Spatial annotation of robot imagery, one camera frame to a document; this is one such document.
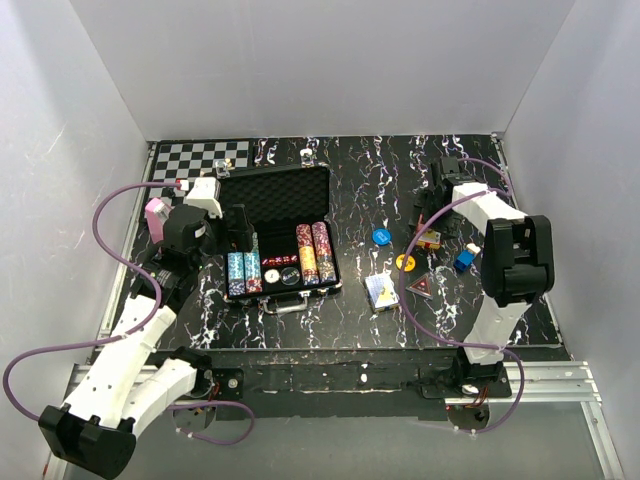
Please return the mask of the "red playing card deck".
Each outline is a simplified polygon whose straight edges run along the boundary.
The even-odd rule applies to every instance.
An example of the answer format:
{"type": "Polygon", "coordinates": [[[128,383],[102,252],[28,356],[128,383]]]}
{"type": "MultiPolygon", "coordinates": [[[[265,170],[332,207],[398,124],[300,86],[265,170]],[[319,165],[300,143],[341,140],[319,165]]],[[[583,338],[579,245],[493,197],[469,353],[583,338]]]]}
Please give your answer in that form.
{"type": "Polygon", "coordinates": [[[417,240],[416,245],[423,249],[438,250],[441,247],[441,233],[435,230],[426,230],[417,240]]]}

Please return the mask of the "clear dealer button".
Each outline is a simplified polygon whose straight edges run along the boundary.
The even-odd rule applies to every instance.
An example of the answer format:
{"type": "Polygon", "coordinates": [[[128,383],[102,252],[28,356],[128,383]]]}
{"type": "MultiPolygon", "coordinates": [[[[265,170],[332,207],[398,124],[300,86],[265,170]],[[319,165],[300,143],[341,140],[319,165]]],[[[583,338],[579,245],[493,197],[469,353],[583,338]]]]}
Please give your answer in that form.
{"type": "Polygon", "coordinates": [[[280,272],[280,279],[284,285],[295,285],[300,281],[300,272],[295,267],[283,268],[280,272]]]}

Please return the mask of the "blue playing card deck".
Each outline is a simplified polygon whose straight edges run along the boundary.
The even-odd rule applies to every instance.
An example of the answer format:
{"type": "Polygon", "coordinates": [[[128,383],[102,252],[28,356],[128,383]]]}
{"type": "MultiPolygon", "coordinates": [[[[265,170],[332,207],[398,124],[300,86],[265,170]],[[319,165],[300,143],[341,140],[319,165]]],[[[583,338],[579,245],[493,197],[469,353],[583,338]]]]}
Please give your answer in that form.
{"type": "Polygon", "coordinates": [[[364,286],[372,310],[376,313],[399,306],[399,297],[389,273],[379,273],[364,279],[364,286]]]}

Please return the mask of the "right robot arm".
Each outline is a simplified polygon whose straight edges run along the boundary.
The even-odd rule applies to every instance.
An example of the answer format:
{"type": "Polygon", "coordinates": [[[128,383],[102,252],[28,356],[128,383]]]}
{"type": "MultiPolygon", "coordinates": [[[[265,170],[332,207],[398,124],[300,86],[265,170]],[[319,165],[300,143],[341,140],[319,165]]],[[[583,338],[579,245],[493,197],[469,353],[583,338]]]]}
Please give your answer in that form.
{"type": "Polygon", "coordinates": [[[505,347],[519,319],[554,285],[552,228],[544,215],[527,215],[461,168],[455,157],[429,163],[430,177],[414,204],[412,244],[435,230],[454,236],[462,221],[484,237],[469,252],[481,259],[482,304],[471,332],[457,343],[450,367],[427,373],[422,384],[433,398],[456,392],[475,397],[507,385],[505,347]]]}

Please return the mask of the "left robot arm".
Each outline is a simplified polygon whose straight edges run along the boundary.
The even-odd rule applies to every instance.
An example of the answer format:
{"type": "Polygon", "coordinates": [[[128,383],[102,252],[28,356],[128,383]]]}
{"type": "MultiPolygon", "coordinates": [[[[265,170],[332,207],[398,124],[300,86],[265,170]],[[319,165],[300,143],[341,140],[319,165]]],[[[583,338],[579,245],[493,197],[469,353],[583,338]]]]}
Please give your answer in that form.
{"type": "Polygon", "coordinates": [[[217,245],[220,214],[209,208],[179,205],[163,224],[160,243],[168,274],[146,270],[141,281],[151,295],[128,298],[112,335],[89,372],[59,407],[48,406],[37,420],[54,456],[102,479],[115,479],[129,463],[138,437],[165,411],[237,408],[249,418],[253,411],[217,379],[212,360],[179,347],[143,382],[137,377],[179,308],[195,288],[204,255],[217,245]]]}

